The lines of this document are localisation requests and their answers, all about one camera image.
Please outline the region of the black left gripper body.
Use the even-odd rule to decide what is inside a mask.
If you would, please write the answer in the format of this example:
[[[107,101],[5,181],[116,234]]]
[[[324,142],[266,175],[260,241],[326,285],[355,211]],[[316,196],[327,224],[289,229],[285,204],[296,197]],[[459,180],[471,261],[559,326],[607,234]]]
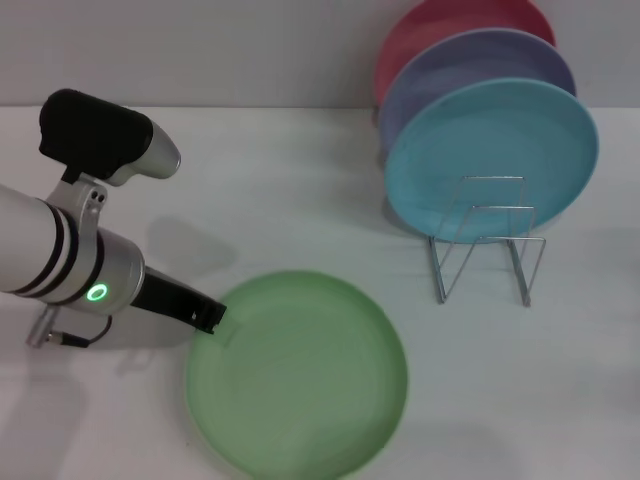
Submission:
[[[131,306],[201,328],[201,294],[151,267],[145,268],[140,289]]]

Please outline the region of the green plastic plate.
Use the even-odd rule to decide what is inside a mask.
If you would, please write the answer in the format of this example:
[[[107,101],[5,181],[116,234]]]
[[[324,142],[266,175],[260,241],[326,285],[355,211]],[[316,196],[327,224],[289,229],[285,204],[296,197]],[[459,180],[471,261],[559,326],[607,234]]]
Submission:
[[[248,280],[195,335],[185,400],[205,444],[250,480],[340,480],[393,436],[408,366],[387,314],[313,271]]]

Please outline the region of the blue plastic plate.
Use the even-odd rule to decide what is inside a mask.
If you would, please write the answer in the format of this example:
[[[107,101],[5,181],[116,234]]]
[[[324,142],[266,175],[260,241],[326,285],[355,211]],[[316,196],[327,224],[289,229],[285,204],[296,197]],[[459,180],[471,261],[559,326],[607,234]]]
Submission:
[[[404,127],[386,160],[386,194],[402,221],[430,236],[462,176],[523,176],[534,229],[582,193],[598,154],[595,122],[573,95],[530,79],[485,81],[435,101]],[[441,237],[453,239],[470,205],[515,205],[519,190],[516,182],[467,183]],[[526,234],[530,214],[515,220],[517,235]],[[459,241],[498,235],[508,235],[506,212],[480,211]]]

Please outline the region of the pink plastic plate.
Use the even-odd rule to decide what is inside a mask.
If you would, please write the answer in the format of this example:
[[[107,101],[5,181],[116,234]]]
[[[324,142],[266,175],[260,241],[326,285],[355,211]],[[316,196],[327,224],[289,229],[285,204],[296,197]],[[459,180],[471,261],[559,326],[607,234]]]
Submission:
[[[382,43],[373,75],[376,103],[383,102],[400,70],[426,48],[455,34],[491,27],[522,30],[556,44],[549,21],[531,0],[422,0]]]

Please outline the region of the purple plastic plate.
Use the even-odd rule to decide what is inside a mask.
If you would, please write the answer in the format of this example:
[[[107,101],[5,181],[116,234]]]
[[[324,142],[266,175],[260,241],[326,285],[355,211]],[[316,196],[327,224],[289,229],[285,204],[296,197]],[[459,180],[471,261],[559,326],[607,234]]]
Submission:
[[[455,34],[414,56],[392,81],[378,115],[383,150],[392,149],[424,107],[458,89],[501,78],[544,81],[577,94],[568,63],[554,46],[533,34],[507,28]]]

